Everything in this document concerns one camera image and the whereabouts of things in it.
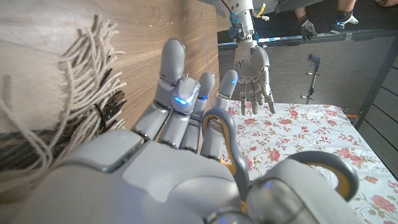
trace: person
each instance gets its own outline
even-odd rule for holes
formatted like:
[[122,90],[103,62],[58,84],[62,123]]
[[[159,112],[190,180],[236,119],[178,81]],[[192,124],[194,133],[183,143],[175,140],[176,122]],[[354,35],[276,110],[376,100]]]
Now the person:
[[392,7],[398,5],[398,0],[374,0],[379,3],[380,6],[383,7]]
[[[337,13],[335,14],[335,20],[330,24],[330,32],[338,34],[345,29],[347,22],[357,24],[358,21],[353,17],[353,11],[356,0],[338,0]],[[398,0],[375,0],[375,1],[398,1]],[[305,7],[300,7],[294,10],[297,18],[297,22],[300,26],[300,31],[303,36],[303,40],[310,40],[311,38],[317,37],[313,24],[307,19],[305,13]]]

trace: floral bedsheet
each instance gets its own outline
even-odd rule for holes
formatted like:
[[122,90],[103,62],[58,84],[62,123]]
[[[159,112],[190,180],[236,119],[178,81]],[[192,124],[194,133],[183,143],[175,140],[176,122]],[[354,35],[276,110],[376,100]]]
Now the floral bedsheet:
[[[341,108],[330,105],[276,104],[272,114],[267,106],[258,114],[240,101],[232,101],[229,113],[236,123],[237,141],[249,165],[250,179],[264,175],[273,165],[300,151],[325,151],[348,161],[359,176],[359,191],[350,201],[362,223],[398,224],[398,181],[366,144]],[[223,151],[223,159],[228,154]],[[317,168],[332,185],[337,180],[328,170]]]

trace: wooden panel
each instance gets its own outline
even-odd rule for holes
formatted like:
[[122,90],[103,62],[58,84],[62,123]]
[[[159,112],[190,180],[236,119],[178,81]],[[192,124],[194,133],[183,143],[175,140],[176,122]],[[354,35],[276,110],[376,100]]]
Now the wooden panel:
[[398,70],[392,68],[383,82],[383,86],[398,94]]
[[372,126],[363,122],[358,132],[367,144],[380,157],[389,170],[398,177],[398,151],[392,147]]
[[154,97],[162,47],[171,37],[185,44],[184,73],[195,79],[206,71],[216,75],[213,101],[219,83],[216,13],[214,6],[200,1],[1,1],[0,40],[61,55],[78,37],[78,29],[93,24],[95,14],[118,23],[119,34],[111,44],[126,52],[112,64],[127,82],[122,113],[126,128]]
[[371,106],[365,120],[380,132],[394,147],[398,147],[398,123]]
[[398,96],[381,88],[373,104],[398,121]]
[[[321,58],[311,104],[329,104],[359,113],[366,95],[395,37],[338,41],[299,46],[267,47],[269,76],[276,103],[306,103],[312,77],[310,54]],[[233,68],[234,50],[220,51],[220,75]]]

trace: robotic arm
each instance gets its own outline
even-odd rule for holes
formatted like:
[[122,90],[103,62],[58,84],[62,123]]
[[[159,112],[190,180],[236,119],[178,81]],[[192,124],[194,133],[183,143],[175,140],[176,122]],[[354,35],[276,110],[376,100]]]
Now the robotic arm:
[[[234,120],[224,110],[236,72],[225,75],[217,108],[203,115],[214,78],[182,77],[184,57],[182,43],[170,39],[155,99],[132,131],[109,131],[63,158],[11,223],[359,223],[346,203],[358,176],[333,154],[294,154],[250,183]],[[202,151],[216,153],[207,142],[222,133],[232,164],[197,154],[200,126]],[[306,164],[332,170],[336,190]]]
[[262,106],[264,100],[271,113],[275,113],[269,86],[269,59],[267,52],[257,44],[258,34],[254,31],[252,20],[253,3],[251,0],[231,0],[225,6],[232,24],[228,34],[238,45],[234,70],[239,74],[242,114],[246,114],[246,99],[251,101],[254,114],[257,114],[257,106]]

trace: gloved hand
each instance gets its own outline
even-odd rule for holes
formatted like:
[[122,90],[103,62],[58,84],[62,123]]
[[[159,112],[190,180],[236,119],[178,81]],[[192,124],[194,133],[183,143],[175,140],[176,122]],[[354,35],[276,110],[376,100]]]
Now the gloved hand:
[[304,21],[300,25],[301,35],[303,36],[303,40],[306,41],[311,40],[311,38],[317,38],[318,34],[315,32],[315,28],[309,20]]

